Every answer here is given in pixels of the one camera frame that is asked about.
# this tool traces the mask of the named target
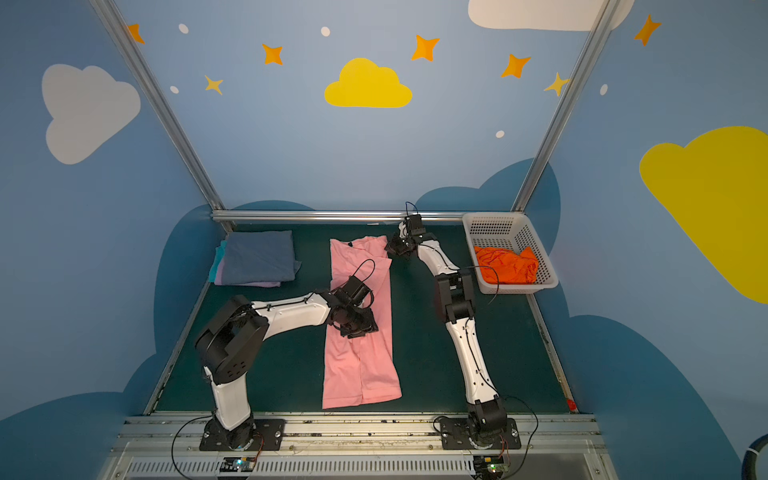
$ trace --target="folded pink garment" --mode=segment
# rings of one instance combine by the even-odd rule
[[[214,285],[222,285],[221,283],[221,272],[224,270],[224,259],[221,259],[219,262],[219,266],[216,267],[216,280],[214,281]],[[276,286],[280,286],[280,282],[251,282],[251,283],[241,283],[237,286],[260,286],[262,288],[274,288]]]
[[[348,339],[333,326],[327,327],[324,409],[386,402],[402,396],[392,363],[392,291],[389,288],[392,261],[384,251],[386,243],[386,237],[361,238],[354,240],[352,246],[331,239],[332,289],[344,284],[365,260],[376,262],[375,269],[371,262],[365,262],[356,276],[373,291],[375,299],[371,310],[379,331]],[[364,300],[364,306],[368,305],[369,298]]]

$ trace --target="yellow cloud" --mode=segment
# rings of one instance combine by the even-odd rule
[[[724,127],[685,148],[659,144],[640,174],[733,288],[768,303],[768,134]]]
[[[398,108],[413,97],[394,70],[379,67],[367,58],[355,58],[344,65],[339,81],[326,87],[326,101],[337,107]]]

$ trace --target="black mounting plate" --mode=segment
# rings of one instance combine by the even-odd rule
[[[203,430],[203,438],[200,440],[201,452],[232,452],[227,446],[227,431],[221,427],[216,418],[209,420]],[[286,421],[283,419],[254,419],[253,424],[256,432],[264,439],[264,445],[261,445],[261,438],[253,435],[253,442],[247,449],[237,450],[238,452],[258,452],[259,447],[263,452],[273,452],[280,450],[280,444],[283,443],[283,429]]]
[[[441,417],[440,423],[440,439],[442,440],[443,450],[476,450],[477,445],[474,445],[469,439],[469,426],[468,419],[450,419],[448,417]],[[519,450],[522,448],[520,442],[520,433],[518,432],[518,424],[514,419],[507,419],[507,431],[502,433],[501,436],[507,441],[507,448],[510,450]],[[501,450],[502,439],[497,438],[493,445],[486,448],[487,450]]]

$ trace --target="yellow star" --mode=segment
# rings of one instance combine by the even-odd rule
[[[208,75],[205,76],[205,79],[208,80],[208,86],[205,87],[206,90],[215,90],[219,92],[219,95],[221,95],[221,90],[219,90],[219,85],[223,80],[219,81],[213,81],[210,78],[208,78]]]
[[[417,58],[426,58],[429,61],[432,61],[432,49],[435,48],[435,45],[437,45],[437,42],[439,42],[439,38],[433,38],[432,40],[425,40],[424,38],[416,36],[416,51],[413,53],[413,58],[411,60],[416,60]]]
[[[560,93],[561,93],[561,91],[563,89],[563,85],[567,84],[569,81],[571,81],[571,79],[570,78],[566,78],[565,80],[562,80],[560,78],[560,72],[554,74],[554,76],[556,77],[556,79],[554,80],[554,84],[546,87],[544,89],[544,91],[554,90],[554,91],[556,91],[558,93],[558,97],[559,97]]]
[[[515,77],[520,78],[520,75],[523,74],[523,67],[530,59],[531,57],[517,58],[514,55],[509,55],[509,65],[507,65],[507,69],[502,73],[502,78],[508,77],[509,75],[514,75]]]
[[[280,51],[283,50],[283,47],[270,48],[265,44],[261,44],[261,46],[264,47],[264,51],[266,52],[266,58],[264,58],[265,65],[269,63],[276,63],[278,65],[283,64],[283,61],[280,60]]]
[[[643,46],[648,45],[648,39],[650,38],[651,34],[654,33],[654,31],[661,26],[661,23],[654,23],[653,20],[650,19],[650,15],[648,15],[648,20],[645,21],[645,25],[643,25],[643,29],[640,30],[640,32],[635,35],[635,40],[642,40]]]
[[[138,23],[136,25],[129,25],[128,26],[128,31],[131,33],[131,37],[133,37],[135,41],[137,41],[137,42],[139,42],[141,44],[144,43],[144,39],[141,37],[141,35],[139,35],[139,24]]]

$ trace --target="robotic arm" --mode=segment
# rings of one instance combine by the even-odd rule
[[[415,251],[435,277],[438,318],[453,339],[464,376],[469,410],[468,440],[476,448],[488,448],[500,435],[509,434],[514,436],[513,443],[519,444],[516,429],[508,422],[503,400],[485,368],[477,340],[472,269],[459,269],[448,259],[435,235],[427,233],[418,214],[407,216],[399,225],[399,232],[392,236],[387,250],[396,256]]]
[[[349,338],[376,332],[379,327],[370,304],[361,308],[368,295],[373,303],[370,288],[351,276],[333,291],[317,290],[276,302],[250,302],[238,295],[221,307],[195,342],[216,401],[200,449],[247,450],[253,444],[257,426],[248,404],[245,374],[265,339],[323,324],[334,325]]]

